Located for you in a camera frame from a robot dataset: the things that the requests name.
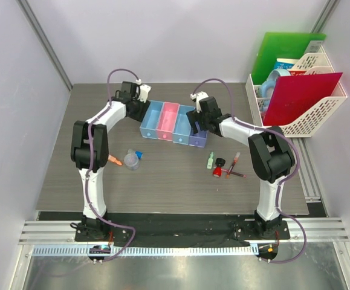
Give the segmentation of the pink drawer box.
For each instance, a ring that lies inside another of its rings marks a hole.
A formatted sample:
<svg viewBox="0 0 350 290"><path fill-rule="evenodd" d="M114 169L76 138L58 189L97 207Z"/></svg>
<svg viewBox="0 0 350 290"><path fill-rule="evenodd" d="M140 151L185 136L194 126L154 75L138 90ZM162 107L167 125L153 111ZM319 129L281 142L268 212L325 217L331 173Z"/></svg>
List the pink drawer box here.
<svg viewBox="0 0 350 290"><path fill-rule="evenodd" d="M173 131L177 121L179 108L180 105L178 103L164 102L160 119L157 124L157 137L159 140L173 140Z"/></svg>

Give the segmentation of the light blue drawer box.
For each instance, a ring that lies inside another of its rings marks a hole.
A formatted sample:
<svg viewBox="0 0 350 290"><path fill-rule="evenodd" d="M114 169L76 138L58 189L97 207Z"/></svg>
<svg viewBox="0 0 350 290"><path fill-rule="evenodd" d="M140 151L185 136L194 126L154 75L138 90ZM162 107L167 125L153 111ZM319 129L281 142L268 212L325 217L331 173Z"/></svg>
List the light blue drawer box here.
<svg viewBox="0 0 350 290"><path fill-rule="evenodd" d="M164 103L151 101L140 125L140 133L143 138L157 139L157 124L160 119Z"/></svg>

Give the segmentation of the red ink bottle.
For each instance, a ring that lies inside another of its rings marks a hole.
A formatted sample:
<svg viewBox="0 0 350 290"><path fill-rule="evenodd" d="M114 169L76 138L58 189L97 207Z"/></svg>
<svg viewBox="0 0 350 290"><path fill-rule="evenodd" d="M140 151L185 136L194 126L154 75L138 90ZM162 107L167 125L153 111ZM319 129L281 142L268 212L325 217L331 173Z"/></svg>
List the red ink bottle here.
<svg viewBox="0 0 350 290"><path fill-rule="evenodd" d="M213 176L214 177L221 177L222 175L222 168L225 165L225 159L224 158L217 158L215 161L215 168L213 170Z"/></svg>

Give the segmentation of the clear paper clip jar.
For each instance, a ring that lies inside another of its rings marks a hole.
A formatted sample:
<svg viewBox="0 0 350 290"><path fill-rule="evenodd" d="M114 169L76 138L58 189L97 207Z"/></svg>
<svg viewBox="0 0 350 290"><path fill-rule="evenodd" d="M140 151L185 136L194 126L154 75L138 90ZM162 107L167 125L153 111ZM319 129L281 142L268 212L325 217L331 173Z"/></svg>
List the clear paper clip jar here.
<svg viewBox="0 0 350 290"><path fill-rule="evenodd" d="M135 153L128 153L124 157L124 164L129 170L137 170L140 165L140 160Z"/></svg>

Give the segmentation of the purple drawer box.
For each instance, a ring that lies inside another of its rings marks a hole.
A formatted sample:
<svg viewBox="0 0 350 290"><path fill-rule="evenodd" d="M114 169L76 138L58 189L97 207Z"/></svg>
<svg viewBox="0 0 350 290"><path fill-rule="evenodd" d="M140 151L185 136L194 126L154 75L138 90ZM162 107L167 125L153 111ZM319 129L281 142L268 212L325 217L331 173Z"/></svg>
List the purple drawer box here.
<svg viewBox="0 0 350 290"><path fill-rule="evenodd" d="M190 111L189 114L187 114L187 116L191 116L194 113L196 113L196 108L194 108L192 111ZM196 122L196 120L190 121L190 117L188 116L189 119L189 123L190 125L193 122ZM200 147L200 148L204 148L206 146L206 142L207 142L207 131L202 131L201 128L199 127L199 133L196 135L192 135L192 130L190 131L190 136L189 136L189 145L193 146L193 147Z"/></svg>

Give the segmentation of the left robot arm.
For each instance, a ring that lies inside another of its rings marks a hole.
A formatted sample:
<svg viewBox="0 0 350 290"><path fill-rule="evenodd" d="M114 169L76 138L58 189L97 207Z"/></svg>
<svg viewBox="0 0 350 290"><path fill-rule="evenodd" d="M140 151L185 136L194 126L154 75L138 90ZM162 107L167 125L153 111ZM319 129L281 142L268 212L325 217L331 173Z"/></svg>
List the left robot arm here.
<svg viewBox="0 0 350 290"><path fill-rule="evenodd" d="M81 222L72 227L76 239L105 240L110 233L103 194L103 171L108 162L108 132L122 119L142 122L150 105L151 87L140 80L123 82L105 106L93 117L73 125L71 160L82 181L84 208Z"/></svg>

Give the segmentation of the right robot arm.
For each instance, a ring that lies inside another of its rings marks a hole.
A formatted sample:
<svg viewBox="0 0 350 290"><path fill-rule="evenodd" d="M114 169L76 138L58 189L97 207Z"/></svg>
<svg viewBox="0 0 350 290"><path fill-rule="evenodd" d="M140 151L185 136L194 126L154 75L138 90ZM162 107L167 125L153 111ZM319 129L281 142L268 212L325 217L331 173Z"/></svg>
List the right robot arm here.
<svg viewBox="0 0 350 290"><path fill-rule="evenodd" d="M260 179L259 203L254 211L254 231L260 238L275 235L282 224L280 202L284 179L295 165L289 140L278 126L257 127L223 114L214 97L191 94L196 109L187 113L192 132L209 131L247 146L253 170Z"/></svg>

